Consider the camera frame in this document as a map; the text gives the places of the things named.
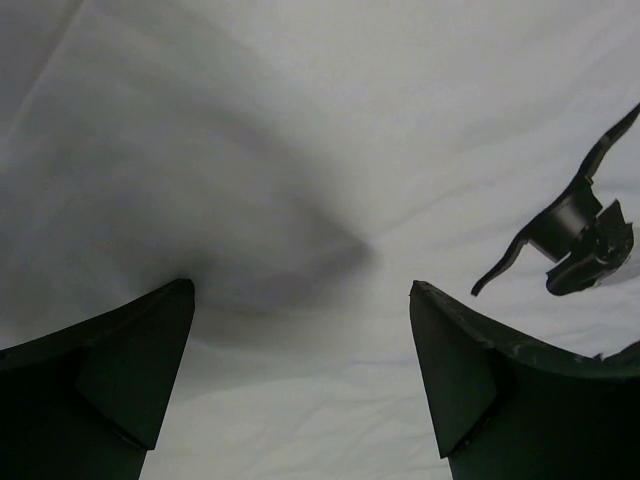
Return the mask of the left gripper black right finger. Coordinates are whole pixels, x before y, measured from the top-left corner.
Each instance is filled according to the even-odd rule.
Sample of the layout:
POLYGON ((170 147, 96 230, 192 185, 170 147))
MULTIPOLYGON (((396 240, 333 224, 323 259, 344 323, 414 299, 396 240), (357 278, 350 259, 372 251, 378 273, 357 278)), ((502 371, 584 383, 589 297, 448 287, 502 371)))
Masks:
POLYGON ((635 479, 639 347, 573 353, 417 281, 410 321, 438 452, 456 479, 635 479))

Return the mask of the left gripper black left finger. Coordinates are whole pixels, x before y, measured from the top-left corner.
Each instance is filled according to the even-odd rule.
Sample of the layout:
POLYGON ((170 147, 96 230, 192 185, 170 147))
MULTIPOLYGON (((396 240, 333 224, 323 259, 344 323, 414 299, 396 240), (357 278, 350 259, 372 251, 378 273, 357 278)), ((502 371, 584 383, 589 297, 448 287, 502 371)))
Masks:
POLYGON ((4 479, 137 479, 156 447, 194 316, 174 280, 1 352, 4 479))

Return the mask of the white t-shirt black print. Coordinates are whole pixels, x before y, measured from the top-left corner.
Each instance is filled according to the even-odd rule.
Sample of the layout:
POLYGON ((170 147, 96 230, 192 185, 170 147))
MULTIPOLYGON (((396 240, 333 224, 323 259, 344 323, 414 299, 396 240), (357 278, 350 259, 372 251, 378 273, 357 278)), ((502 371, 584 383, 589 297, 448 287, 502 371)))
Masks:
POLYGON ((412 283, 635 342, 634 265, 470 291, 638 101, 635 1, 5 1, 1 344, 189 278, 144 478, 446 479, 412 283))

